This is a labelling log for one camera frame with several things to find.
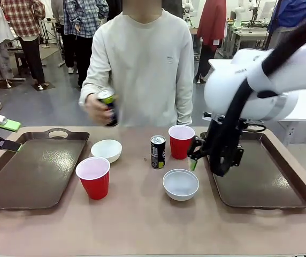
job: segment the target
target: neck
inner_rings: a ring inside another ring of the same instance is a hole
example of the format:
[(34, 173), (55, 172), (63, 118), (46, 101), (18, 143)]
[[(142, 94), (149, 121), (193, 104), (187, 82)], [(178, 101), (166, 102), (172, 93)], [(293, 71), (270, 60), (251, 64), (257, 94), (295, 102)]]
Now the neck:
[(159, 14), (148, 14), (148, 15), (129, 15), (133, 20), (142, 23), (142, 24), (147, 24), (152, 21), (157, 20), (162, 13), (160, 12)]

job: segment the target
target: cup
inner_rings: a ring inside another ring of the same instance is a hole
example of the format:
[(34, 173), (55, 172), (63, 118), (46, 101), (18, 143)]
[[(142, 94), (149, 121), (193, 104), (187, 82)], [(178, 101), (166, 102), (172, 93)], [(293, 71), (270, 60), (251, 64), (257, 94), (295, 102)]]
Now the cup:
[(88, 196), (100, 200), (108, 194), (110, 162), (102, 157), (91, 157), (80, 162), (76, 174)]
[(169, 135), (172, 157), (178, 160), (185, 159), (195, 131), (189, 126), (176, 125), (170, 127)]

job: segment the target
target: white sweatshirt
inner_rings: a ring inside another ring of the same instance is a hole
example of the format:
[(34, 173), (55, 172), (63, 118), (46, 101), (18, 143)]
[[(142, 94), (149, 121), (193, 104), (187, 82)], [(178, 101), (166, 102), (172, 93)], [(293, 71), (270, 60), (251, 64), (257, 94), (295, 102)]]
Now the white sweatshirt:
[(164, 10), (148, 24), (121, 13), (97, 30), (92, 48), (81, 106), (111, 86), (120, 125), (191, 124), (194, 53), (186, 22)]

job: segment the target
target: plaid shirt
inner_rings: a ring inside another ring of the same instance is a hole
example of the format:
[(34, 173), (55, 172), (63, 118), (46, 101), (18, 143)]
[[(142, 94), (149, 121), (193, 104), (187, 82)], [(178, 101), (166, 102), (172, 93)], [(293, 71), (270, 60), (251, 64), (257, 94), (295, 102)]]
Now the plaid shirt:
[(45, 18), (45, 6), (39, 0), (2, 0), (1, 6), (19, 37), (38, 36), (38, 19)]
[[(64, 0), (64, 33), (86, 38), (93, 37), (100, 19), (108, 16), (105, 0)], [(80, 32), (74, 25), (80, 25)]]

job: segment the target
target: black can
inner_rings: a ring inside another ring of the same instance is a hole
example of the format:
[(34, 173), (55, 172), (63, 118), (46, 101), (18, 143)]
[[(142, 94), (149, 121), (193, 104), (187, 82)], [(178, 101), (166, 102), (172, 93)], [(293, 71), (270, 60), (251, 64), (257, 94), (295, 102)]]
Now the black can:
[(151, 162), (154, 169), (165, 167), (166, 139), (162, 135), (155, 135), (151, 138)]
[(98, 92), (97, 99), (108, 106), (108, 110), (113, 111), (112, 122), (107, 124), (106, 127), (115, 127), (118, 124), (118, 121), (114, 91), (111, 88), (104, 89)]

